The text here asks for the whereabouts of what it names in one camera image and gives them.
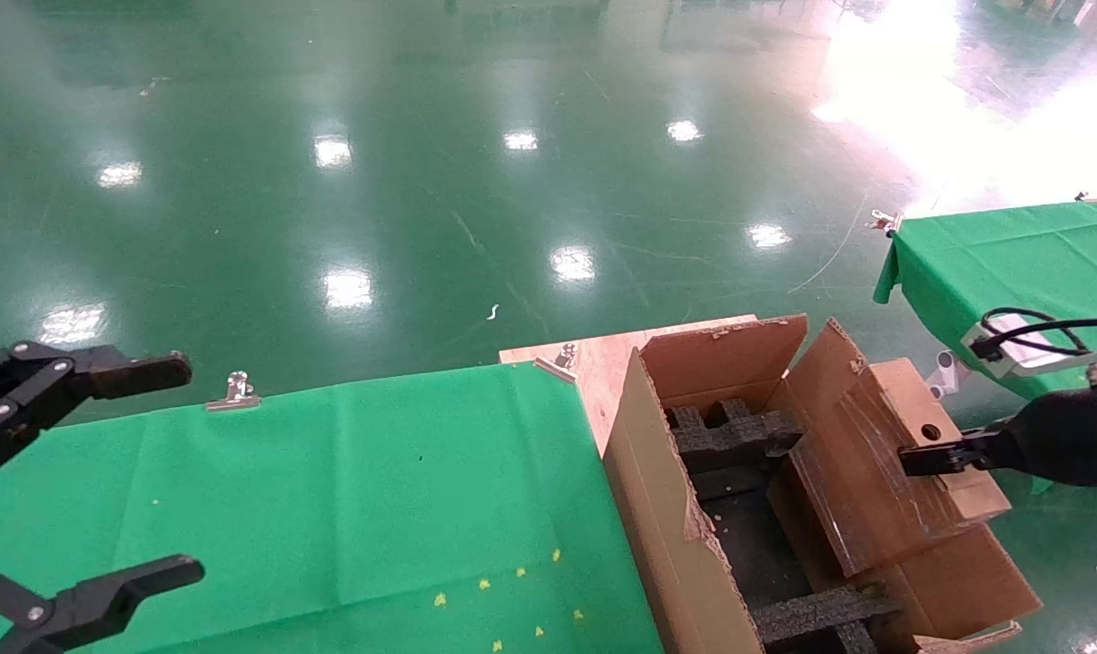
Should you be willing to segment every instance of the green cloth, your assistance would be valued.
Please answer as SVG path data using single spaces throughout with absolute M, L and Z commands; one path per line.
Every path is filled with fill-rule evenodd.
M 900 284 L 925 327 L 979 367 L 960 339 L 985 311 L 1015 306 L 1097 318 L 1097 203 L 1045 204 L 905 221 L 894 233 L 875 302 Z M 1097 349 L 1097 328 L 1078 330 Z M 1059 332 L 1054 343 L 1068 346 Z M 1085 385 L 1084 370 L 999 381 L 1025 398 Z
M 531 364 L 60 428 L 0 471 L 34 590 L 177 553 L 203 583 L 95 652 L 661 651 L 577 390 Z

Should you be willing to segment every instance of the metal binder clip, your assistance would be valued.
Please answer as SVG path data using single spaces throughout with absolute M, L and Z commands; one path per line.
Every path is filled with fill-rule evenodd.
M 577 364 L 577 345 L 575 343 L 565 343 L 561 348 L 561 353 L 557 353 L 553 361 L 539 356 L 532 363 L 545 372 L 551 372 L 554 377 L 569 382 L 569 384 L 577 382 L 577 375 L 573 372 L 573 365 Z
M 255 388 L 249 380 L 246 370 L 230 372 L 228 380 L 225 381 L 225 398 L 205 403 L 205 410 L 247 409 L 261 404 L 261 397 L 253 394 Z

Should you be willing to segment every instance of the cardboard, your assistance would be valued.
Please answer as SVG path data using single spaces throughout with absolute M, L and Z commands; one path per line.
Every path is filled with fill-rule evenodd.
M 807 425 L 792 461 L 845 575 L 902 562 L 1010 508 L 987 472 L 905 476 L 898 448 L 960 440 L 911 361 L 869 365 L 834 319 L 803 360 L 810 368 L 787 376 Z
M 915 369 L 906 361 L 869 365 L 834 319 L 787 372 L 805 336 L 805 316 L 794 315 L 657 336 L 631 356 L 603 464 L 666 651 L 762 652 L 664 414 L 672 406 L 705 410 L 721 398 L 743 398 L 756 413 L 790 410 L 806 430 L 792 452 L 796 461 L 782 466 L 768 497 L 815 590 L 864 576 L 882 580 L 905 611 L 878 639 L 902 651 L 963 654 L 1011 638 L 1018 625 L 963 640 L 1040 606 L 981 526 L 1008 508 L 996 484 L 987 475 L 915 480 L 920 487 L 906 489 L 919 518 L 935 520 L 935 527 L 895 535 L 900 525 L 924 521 L 890 509 L 883 496 L 900 489 L 884 475 L 892 461 L 898 465 L 894 448 L 914 435 L 924 438 L 926 425 L 936 426 L 940 438 L 959 438 L 959 431 L 930 394 L 915 391 L 914 381 L 923 384 Z M 882 440 L 857 438 L 862 430 Z M 795 456 L 799 451 L 811 456 Z M 861 504 L 889 508 L 889 517 L 834 509 Z M 945 527 L 951 531 L 943 533 Z M 939 538 L 931 537 L 938 531 Z M 871 548 L 880 563 L 847 578 L 850 564 L 839 564 L 845 545 Z

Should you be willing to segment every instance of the robotic arm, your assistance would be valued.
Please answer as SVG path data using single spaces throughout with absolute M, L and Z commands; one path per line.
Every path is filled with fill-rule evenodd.
M 59 351 L 21 342 L 0 350 L 0 466 L 87 398 L 120 398 L 188 384 L 180 352 L 128 359 L 112 346 Z M 82 580 L 52 599 L 0 574 L 0 616 L 12 629 L 0 654 L 59 654 L 124 632 L 137 606 L 203 579 L 200 562 L 176 555 Z
M 1014 324 L 1019 315 L 1043 323 L 1029 325 L 1016 318 Z M 997 324 L 1003 319 L 1009 323 L 1002 331 Z M 947 475 L 968 465 L 984 471 L 1013 467 L 1063 484 L 1097 487 L 1097 351 L 1089 351 L 1072 331 L 1093 326 L 1097 319 L 1054 319 L 1013 307 L 985 314 L 964 336 L 964 345 L 993 375 L 1031 376 L 1085 365 L 1089 387 L 1045 393 L 1015 417 L 969 431 L 957 442 L 903 448 L 900 462 L 906 475 Z M 1074 347 L 1048 342 L 1040 331 L 1050 329 L 1064 332 Z

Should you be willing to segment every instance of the box hole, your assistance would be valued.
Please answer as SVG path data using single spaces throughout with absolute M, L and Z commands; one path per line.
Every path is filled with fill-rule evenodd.
M 710 409 L 706 409 L 705 417 L 702 418 L 702 422 L 705 425 L 708 430 L 713 430 L 714 427 L 722 427 L 726 422 L 731 422 L 731 418 L 726 417 L 726 409 L 722 407 L 722 403 L 715 402 L 710 405 Z

